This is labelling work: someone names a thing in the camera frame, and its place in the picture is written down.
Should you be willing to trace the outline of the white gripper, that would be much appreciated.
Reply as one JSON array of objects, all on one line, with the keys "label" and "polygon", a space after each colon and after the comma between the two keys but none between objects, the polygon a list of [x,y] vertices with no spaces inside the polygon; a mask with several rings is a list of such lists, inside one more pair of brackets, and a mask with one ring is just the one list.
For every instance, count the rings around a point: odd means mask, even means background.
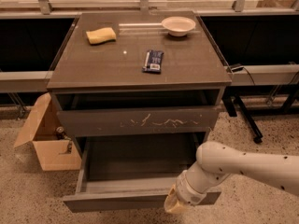
[{"label": "white gripper", "polygon": [[205,193],[200,193],[191,187],[187,181],[186,171],[183,171],[165,198],[164,211],[167,214],[181,214],[188,209],[188,205],[197,205],[205,197]]}]

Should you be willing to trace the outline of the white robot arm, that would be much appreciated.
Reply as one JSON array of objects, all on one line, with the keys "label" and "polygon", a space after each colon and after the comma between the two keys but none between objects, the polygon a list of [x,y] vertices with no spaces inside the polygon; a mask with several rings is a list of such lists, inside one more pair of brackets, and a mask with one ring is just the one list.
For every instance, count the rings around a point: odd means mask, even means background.
[{"label": "white robot arm", "polygon": [[229,175],[243,175],[268,186],[299,195],[299,157],[239,151],[207,141],[196,150],[195,162],[170,189],[164,211],[180,214],[202,204]]}]

